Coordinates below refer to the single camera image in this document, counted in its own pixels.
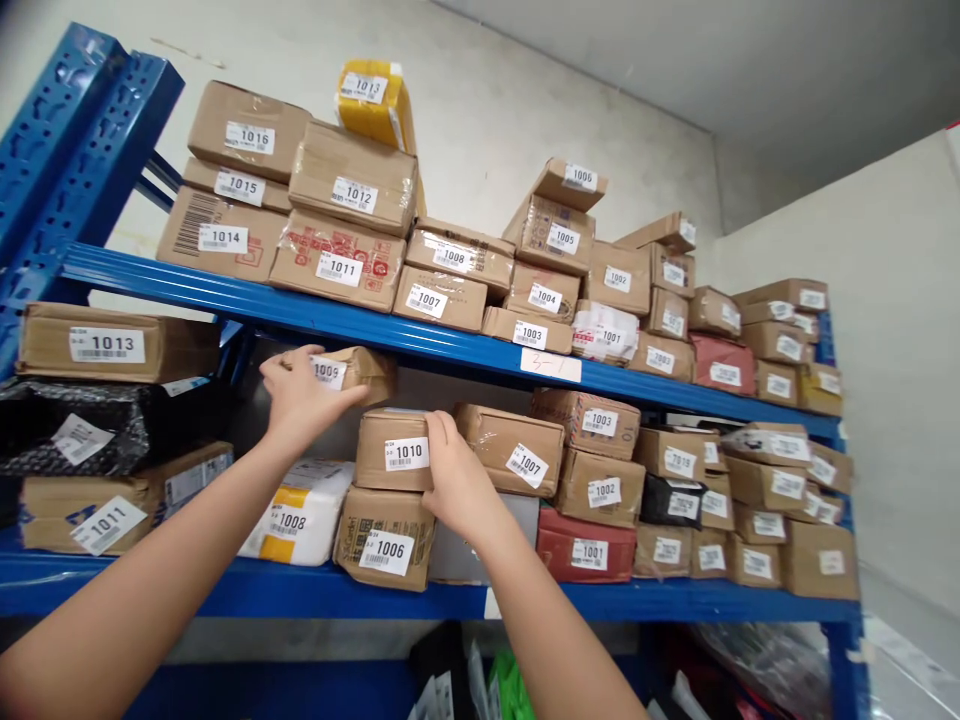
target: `black package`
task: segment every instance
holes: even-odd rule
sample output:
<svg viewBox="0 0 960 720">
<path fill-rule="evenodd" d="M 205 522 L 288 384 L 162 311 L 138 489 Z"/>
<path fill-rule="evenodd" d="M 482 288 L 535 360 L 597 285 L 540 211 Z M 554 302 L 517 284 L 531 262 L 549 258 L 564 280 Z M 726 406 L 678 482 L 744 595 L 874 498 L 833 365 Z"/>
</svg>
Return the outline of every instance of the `black package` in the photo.
<svg viewBox="0 0 960 720">
<path fill-rule="evenodd" d="M 0 475 L 130 475 L 217 438 L 230 388 L 12 378 L 0 387 Z"/>
<path fill-rule="evenodd" d="M 640 521 L 702 530 L 700 499 L 707 486 L 692 480 L 665 480 L 647 473 L 640 503 Z"/>
</svg>

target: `package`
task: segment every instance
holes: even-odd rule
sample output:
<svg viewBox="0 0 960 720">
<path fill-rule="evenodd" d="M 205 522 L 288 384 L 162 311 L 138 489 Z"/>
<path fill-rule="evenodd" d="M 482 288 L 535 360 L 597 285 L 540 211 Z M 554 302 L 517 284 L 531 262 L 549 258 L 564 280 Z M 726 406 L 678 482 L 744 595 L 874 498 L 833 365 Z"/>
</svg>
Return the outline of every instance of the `package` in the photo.
<svg viewBox="0 0 960 720">
<path fill-rule="evenodd" d="M 233 464 L 210 443 L 121 477 L 27 477 L 20 534 L 28 550 L 121 555 Z"/>
<path fill-rule="evenodd" d="M 220 328 L 213 323 L 30 303 L 17 373 L 168 383 L 209 375 L 219 362 Z"/>
<path fill-rule="evenodd" d="M 0 387 L 0 475 L 128 476 L 216 437 L 232 410 L 216 379 L 13 378 Z"/>
<path fill-rule="evenodd" d="M 357 582 L 423 592 L 436 518 L 412 492 L 351 487 L 334 562 Z"/>
<path fill-rule="evenodd" d="M 627 368 L 689 383 L 693 382 L 694 362 L 690 343 L 641 332 L 637 351 Z"/>
<path fill-rule="evenodd" d="M 273 502 L 238 553 L 287 565 L 330 559 L 354 464 L 303 458 L 283 478 Z"/>
<path fill-rule="evenodd" d="M 537 546 L 537 524 L 540 500 L 535 497 L 500 493 L 500 499 L 513 515 L 530 547 Z M 453 585 L 489 585 L 490 576 L 480 558 L 463 538 L 442 522 L 437 522 L 437 535 L 430 553 L 430 580 Z"/>
<path fill-rule="evenodd" d="M 513 413 L 458 403 L 457 429 L 497 490 L 553 497 L 560 479 L 563 426 Z"/>
<path fill-rule="evenodd" d="M 690 329 L 736 340 L 740 337 L 740 309 L 729 295 L 709 285 L 698 287 L 690 301 Z"/>
<path fill-rule="evenodd" d="M 708 528 L 694 530 L 692 542 L 690 577 L 697 580 L 725 578 L 727 563 L 724 548 L 727 544 L 727 533 Z"/>
<path fill-rule="evenodd" d="M 853 458 L 819 443 L 810 443 L 807 477 L 835 492 L 849 495 L 853 490 Z"/>
<path fill-rule="evenodd" d="M 562 425 L 565 446 L 620 460 L 633 455 L 640 429 L 636 408 L 576 390 L 537 388 L 531 414 Z"/>
<path fill-rule="evenodd" d="M 754 395 L 757 389 L 750 348 L 730 340 L 690 333 L 696 358 L 693 382 L 737 395 Z"/>
<path fill-rule="evenodd" d="M 840 371 L 820 363 L 800 368 L 800 408 L 843 417 L 843 376 Z"/>
<path fill-rule="evenodd" d="M 266 282 L 287 218 L 180 188 L 157 245 L 157 260 L 250 282 Z"/>
<path fill-rule="evenodd" d="M 573 319 L 573 354 L 625 367 L 637 352 L 640 321 L 636 315 L 581 300 Z"/>
<path fill-rule="evenodd" d="M 502 299 L 510 292 L 514 250 L 506 240 L 421 217 L 405 262 L 483 283 L 491 298 Z"/>
<path fill-rule="evenodd" d="M 627 250 L 639 250 L 651 243 L 681 254 L 692 252 L 697 248 L 697 227 L 682 212 L 672 212 L 625 235 L 614 245 Z"/>
<path fill-rule="evenodd" d="M 390 312 L 406 245 L 359 225 L 294 210 L 269 284 Z"/>
<path fill-rule="evenodd" d="M 783 585 L 800 597 L 859 600 L 853 533 L 790 521 L 790 544 L 780 548 Z"/>
<path fill-rule="evenodd" d="M 595 242 L 583 299 L 643 316 L 650 312 L 650 250 L 636 252 Z"/>
<path fill-rule="evenodd" d="M 561 515 L 632 528 L 643 497 L 644 467 L 636 463 L 567 450 L 554 506 Z"/>
<path fill-rule="evenodd" d="M 573 349 L 573 328 L 539 317 L 521 315 L 513 310 L 488 307 L 480 332 L 536 350 L 569 355 Z"/>
<path fill-rule="evenodd" d="M 632 528 L 613 528 L 540 508 L 537 555 L 557 582 L 630 582 L 637 547 Z"/>
<path fill-rule="evenodd" d="M 590 269 L 596 229 L 597 222 L 590 215 L 530 195 L 503 231 L 503 238 L 516 246 L 518 260 L 582 277 Z"/>
<path fill-rule="evenodd" d="M 693 530 L 637 523 L 637 552 L 633 576 L 639 578 L 689 577 Z"/>
<path fill-rule="evenodd" d="M 729 458 L 733 499 L 761 510 L 802 510 L 807 476 L 803 470 Z"/>
<path fill-rule="evenodd" d="M 486 302 L 486 285 L 405 265 L 400 274 L 393 314 L 478 333 L 483 325 Z"/>
<path fill-rule="evenodd" d="M 816 280 L 790 278 L 780 280 L 763 287 L 747 290 L 733 296 L 741 307 L 754 303 L 779 300 L 794 306 L 800 312 L 822 312 L 830 309 L 827 298 L 827 284 Z"/>
<path fill-rule="evenodd" d="M 211 81 L 187 147 L 201 160 L 288 185 L 308 122 L 310 113 L 303 108 Z"/>
<path fill-rule="evenodd" d="M 777 405 L 796 407 L 799 378 L 796 367 L 757 360 L 757 397 Z"/>
<path fill-rule="evenodd" d="M 727 537 L 727 579 L 748 587 L 780 587 L 780 553 L 770 545 L 750 545 L 739 536 Z"/>
<path fill-rule="evenodd" d="M 357 487 L 377 490 L 433 489 L 430 441 L 422 410 L 367 410 L 357 441 Z"/>
<path fill-rule="evenodd" d="M 687 339 L 690 303 L 663 288 L 654 288 L 650 314 L 643 319 L 644 332 L 673 340 Z"/>
</svg>

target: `cardboard box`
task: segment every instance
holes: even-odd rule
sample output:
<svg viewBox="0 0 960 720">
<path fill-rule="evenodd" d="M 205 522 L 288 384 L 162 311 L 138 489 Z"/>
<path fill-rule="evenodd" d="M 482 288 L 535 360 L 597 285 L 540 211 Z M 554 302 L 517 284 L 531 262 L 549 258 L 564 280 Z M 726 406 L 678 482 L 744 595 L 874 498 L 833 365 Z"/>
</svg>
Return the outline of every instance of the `cardboard box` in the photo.
<svg viewBox="0 0 960 720">
<path fill-rule="evenodd" d="M 689 577 L 693 530 L 637 523 L 637 552 L 633 576 L 639 578 Z"/>
<path fill-rule="evenodd" d="M 663 288 L 653 289 L 650 314 L 643 319 L 644 332 L 672 340 L 686 340 L 690 303 Z"/>
<path fill-rule="evenodd" d="M 506 310 L 535 315 L 569 325 L 577 307 L 580 278 L 514 263 L 510 294 L 503 301 Z"/>
<path fill-rule="evenodd" d="M 537 547 L 540 500 L 522 495 L 500 493 L 500 499 L 516 519 L 531 548 Z M 450 585 L 489 585 L 490 576 L 472 547 L 439 520 L 430 553 L 428 578 Z"/>
<path fill-rule="evenodd" d="M 457 429 L 497 490 L 553 497 L 563 457 L 562 426 L 461 403 L 455 415 Z"/>
<path fill-rule="evenodd" d="M 807 477 L 803 470 L 729 458 L 733 499 L 761 510 L 802 510 Z"/>
<path fill-rule="evenodd" d="M 595 242 L 583 299 L 643 316 L 650 312 L 650 250 L 621 250 Z"/>
<path fill-rule="evenodd" d="M 693 345 L 650 333 L 640 333 L 640 344 L 627 368 L 638 372 L 693 382 Z"/>
<path fill-rule="evenodd" d="M 376 490 L 433 489 L 422 410 L 368 410 L 360 420 L 354 485 Z"/>
<path fill-rule="evenodd" d="M 567 450 L 554 506 L 561 515 L 632 528 L 643 498 L 642 465 Z"/>
<path fill-rule="evenodd" d="M 796 407 L 799 378 L 795 367 L 757 360 L 757 397 L 777 405 Z"/>
<path fill-rule="evenodd" d="M 690 334 L 696 359 L 693 382 L 736 395 L 753 395 L 757 389 L 753 352 L 729 340 Z"/>
<path fill-rule="evenodd" d="M 203 90 L 187 147 L 201 160 L 288 185 L 310 113 L 235 85 Z"/>
<path fill-rule="evenodd" d="M 200 229 L 204 225 L 241 228 L 233 237 L 239 238 L 236 249 L 245 252 L 232 252 L 233 247 L 201 250 L 201 247 L 213 247 L 207 239 L 207 230 L 204 231 L 206 242 L 200 244 Z M 160 236 L 157 260 L 238 280 L 266 282 L 286 225 L 284 215 L 182 187 Z M 243 230 L 246 230 L 246 247 Z"/>
<path fill-rule="evenodd" d="M 268 282 L 390 312 L 406 245 L 359 225 L 294 210 Z"/>
<path fill-rule="evenodd" d="M 513 310 L 488 307 L 480 333 L 536 350 L 569 355 L 573 349 L 573 328 Z"/>
<path fill-rule="evenodd" d="M 838 527 L 791 521 L 790 544 L 780 548 L 783 585 L 800 597 L 859 600 L 853 534 Z"/>
<path fill-rule="evenodd" d="M 537 555 L 557 582 L 630 582 L 637 539 L 632 528 L 613 528 L 540 508 Z"/>
<path fill-rule="evenodd" d="M 213 323 L 30 303 L 17 374 L 168 383 L 216 372 L 219 361 L 220 329 Z"/>
<path fill-rule="evenodd" d="M 518 260 L 582 277 L 590 269 L 596 231 L 597 222 L 590 215 L 530 195 L 503 237 L 516 246 Z"/>
<path fill-rule="evenodd" d="M 334 562 L 366 585 L 426 590 L 436 518 L 420 498 L 420 493 L 350 488 Z"/>
<path fill-rule="evenodd" d="M 748 587 L 780 587 L 780 553 L 770 545 L 750 545 L 730 533 L 726 551 L 727 579 Z"/>
<path fill-rule="evenodd" d="M 640 430 L 640 411 L 626 403 L 576 390 L 537 388 L 531 415 L 563 426 L 563 444 L 629 460 Z"/>
<path fill-rule="evenodd" d="M 129 477 L 27 477 L 20 498 L 23 547 L 86 555 L 78 540 L 87 538 L 98 555 L 122 555 L 232 464 L 233 446 L 214 442 Z M 117 523 L 117 513 L 105 517 L 105 544 L 97 544 L 101 535 L 84 523 L 115 503 L 120 513 L 133 505 L 145 515 L 132 526 Z"/>
<path fill-rule="evenodd" d="M 422 217 L 410 238 L 405 262 L 483 283 L 491 298 L 502 299 L 510 292 L 513 253 L 513 245 L 506 240 Z"/>
<path fill-rule="evenodd" d="M 690 329 L 736 340 L 740 337 L 740 309 L 729 295 L 704 285 L 690 301 Z"/>
<path fill-rule="evenodd" d="M 822 312 L 830 309 L 827 284 L 816 280 L 789 278 L 763 287 L 747 290 L 733 296 L 741 307 L 754 303 L 780 300 L 788 302 L 801 312 Z"/>
<path fill-rule="evenodd" d="M 483 325 L 486 302 L 486 285 L 405 265 L 393 314 L 478 333 Z"/>
<path fill-rule="evenodd" d="M 800 407 L 821 415 L 843 417 L 843 376 L 840 371 L 820 363 L 801 367 Z"/>
<path fill-rule="evenodd" d="M 614 245 L 639 250 L 651 243 L 664 245 L 678 253 L 692 252 L 697 248 L 697 227 L 682 212 L 672 212 L 625 235 Z"/>
</svg>

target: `hand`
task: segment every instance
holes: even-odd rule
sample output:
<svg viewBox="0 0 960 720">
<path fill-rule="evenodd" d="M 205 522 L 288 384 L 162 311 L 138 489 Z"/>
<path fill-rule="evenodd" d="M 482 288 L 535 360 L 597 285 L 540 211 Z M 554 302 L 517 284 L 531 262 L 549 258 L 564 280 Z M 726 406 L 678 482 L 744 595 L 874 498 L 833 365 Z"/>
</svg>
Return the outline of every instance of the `hand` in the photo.
<svg viewBox="0 0 960 720">
<path fill-rule="evenodd" d="M 260 366 L 263 385 L 271 397 L 267 436 L 293 444 L 301 453 L 370 391 L 366 385 L 328 390 L 317 380 L 310 363 L 311 355 L 322 352 L 319 345 L 304 345 L 274 355 Z"/>
</svg>

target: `shelf rack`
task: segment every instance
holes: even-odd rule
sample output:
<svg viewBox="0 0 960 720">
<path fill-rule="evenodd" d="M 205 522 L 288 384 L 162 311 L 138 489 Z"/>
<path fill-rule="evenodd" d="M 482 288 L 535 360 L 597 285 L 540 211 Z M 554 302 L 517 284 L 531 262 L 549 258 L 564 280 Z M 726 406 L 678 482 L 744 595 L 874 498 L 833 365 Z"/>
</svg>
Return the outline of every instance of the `shelf rack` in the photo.
<svg viewBox="0 0 960 720">
<path fill-rule="evenodd" d="M 91 288 L 215 313 L 224 349 L 278 328 L 362 343 L 413 367 L 529 386 L 576 386 L 644 409 L 738 421 L 804 425 L 843 449 L 839 423 L 751 398 L 583 361 L 578 383 L 528 372 L 531 351 L 306 295 L 106 250 L 132 190 L 169 209 L 180 177 L 154 151 L 183 88 L 164 59 L 71 24 L 0 143 L 0 377 L 12 373 L 21 315 L 30 302 L 86 304 Z M 829 321 L 821 325 L 829 334 Z M 827 338 L 833 360 L 832 340 Z M 109 559 L 25 551 L 16 529 L 0 531 L 0 615 L 43 615 Z M 866 720 L 869 683 L 861 657 L 860 604 L 815 600 L 725 580 L 564 585 L 588 620 L 819 622 L 830 645 L 834 716 Z M 361 585 L 338 569 L 238 559 L 201 615 L 220 617 L 483 619 L 487 590 L 431 584 L 423 594 Z"/>
</svg>

